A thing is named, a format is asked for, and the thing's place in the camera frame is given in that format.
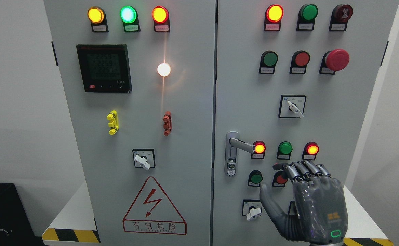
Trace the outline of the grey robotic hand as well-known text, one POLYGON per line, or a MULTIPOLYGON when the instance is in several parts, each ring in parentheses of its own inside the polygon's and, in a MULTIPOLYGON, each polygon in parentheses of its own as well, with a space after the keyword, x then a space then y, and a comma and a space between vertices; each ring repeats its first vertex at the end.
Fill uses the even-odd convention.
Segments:
POLYGON ((311 246, 343 246, 348 213, 343 184, 322 164, 308 160, 275 164, 292 182, 296 214, 286 214, 271 187, 261 183, 259 199, 282 237, 309 242, 311 246))

